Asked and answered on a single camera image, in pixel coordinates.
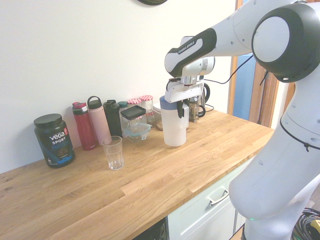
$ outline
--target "clear drinking glass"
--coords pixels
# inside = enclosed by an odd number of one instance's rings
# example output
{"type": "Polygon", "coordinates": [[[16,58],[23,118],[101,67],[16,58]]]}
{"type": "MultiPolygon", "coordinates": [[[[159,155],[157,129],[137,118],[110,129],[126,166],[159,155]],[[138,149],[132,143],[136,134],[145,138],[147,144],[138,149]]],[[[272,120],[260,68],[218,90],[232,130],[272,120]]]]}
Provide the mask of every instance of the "clear drinking glass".
{"type": "Polygon", "coordinates": [[[125,165],[122,151],[122,138],[119,136],[111,136],[111,138],[112,142],[109,144],[105,144],[105,141],[103,140],[102,146],[106,159],[108,160],[109,167],[112,170],[118,170],[125,165]]]}

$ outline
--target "red water bottle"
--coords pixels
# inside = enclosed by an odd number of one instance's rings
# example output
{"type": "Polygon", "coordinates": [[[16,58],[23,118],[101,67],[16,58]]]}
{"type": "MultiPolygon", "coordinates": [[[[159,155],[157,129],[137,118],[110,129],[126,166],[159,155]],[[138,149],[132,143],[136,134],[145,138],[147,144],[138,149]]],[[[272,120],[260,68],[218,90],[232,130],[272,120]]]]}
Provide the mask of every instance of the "red water bottle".
{"type": "Polygon", "coordinates": [[[94,149],[96,147],[96,139],[90,122],[87,104],[85,102],[74,102],[72,103],[72,111],[82,149],[85,151],[94,149]]]}

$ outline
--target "white cabinet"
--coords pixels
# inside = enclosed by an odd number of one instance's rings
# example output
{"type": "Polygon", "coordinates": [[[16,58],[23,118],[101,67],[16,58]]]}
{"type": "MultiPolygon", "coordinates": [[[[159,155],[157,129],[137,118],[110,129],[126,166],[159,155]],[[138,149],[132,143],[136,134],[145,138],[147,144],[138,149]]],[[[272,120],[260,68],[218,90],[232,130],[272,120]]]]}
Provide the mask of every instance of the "white cabinet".
{"type": "Polygon", "coordinates": [[[170,240],[229,240],[243,219],[230,202],[229,184],[251,161],[236,168],[167,216],[170,240]]]}
{"type": "Polygon", "coordinates": [[[238,231],[243,226],[243,224],[245,224],[245,222],[246,218],[238,213],[236,218],[235,231],[238,231]]]}
{"type": "Polygon", "coordinates": [[[235,212],[230,199],[227,198],[225,205],[221,206],[216,214],[210,216],[185,240],[229,240],[233,235],[235,212]]]}

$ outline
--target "red gingham jar lid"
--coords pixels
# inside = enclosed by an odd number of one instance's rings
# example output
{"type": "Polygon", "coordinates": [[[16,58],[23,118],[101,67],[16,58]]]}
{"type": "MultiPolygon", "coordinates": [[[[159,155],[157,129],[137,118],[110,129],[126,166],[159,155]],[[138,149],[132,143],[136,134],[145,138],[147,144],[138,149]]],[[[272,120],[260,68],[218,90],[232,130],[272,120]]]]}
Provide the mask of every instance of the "red gingham jar lid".
{"type": "Polygon", "coordinates": [[[154,99],[154,97],[151,95],[144,95],[144,96],[141,96],[140,99],[142,101],[150,101],[150,100],[154,99]]]}
{"type": "Polygon", "coordinates": [[[141,103],[141,99],[140,98],[132,98],[129,99],[128,101],[126,101],[128,104],[140,104],[141,103]]]}
{"type": "Polygon", "coordinates": [[[154,111],[152,111],[152,112],[147,112],[145,115],[147,115],[147,116],[152,116],[152,115],[155,115],[155,112],[154,112],[154,111]]]}

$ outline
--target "pink water bottle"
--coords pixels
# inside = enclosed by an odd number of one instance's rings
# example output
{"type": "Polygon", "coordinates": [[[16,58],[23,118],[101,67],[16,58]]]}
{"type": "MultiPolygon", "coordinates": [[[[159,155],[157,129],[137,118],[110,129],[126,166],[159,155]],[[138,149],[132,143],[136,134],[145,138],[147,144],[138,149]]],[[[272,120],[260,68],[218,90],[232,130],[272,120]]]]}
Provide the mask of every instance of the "pink water bottle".
{"type": "Polygon", "coordinates": [[[93,124],[93,128],[98,138],[99,144],[102,146],[102,141],[104,144],[109,144],[112,142],[107,118],[105,115],[104,107],[102,106],[101,100],[97,96],[89,97],[88,101],[88,108],[90,118],[93,124]]]}
{"type": "Polygon", "coordinates": [[[72,103],[72,112],[76,122],[76,128],[80,137],[82,149],[92,150],[96,147],[94,130],[91,126],[87,104],[85,102],[72,103]]]}

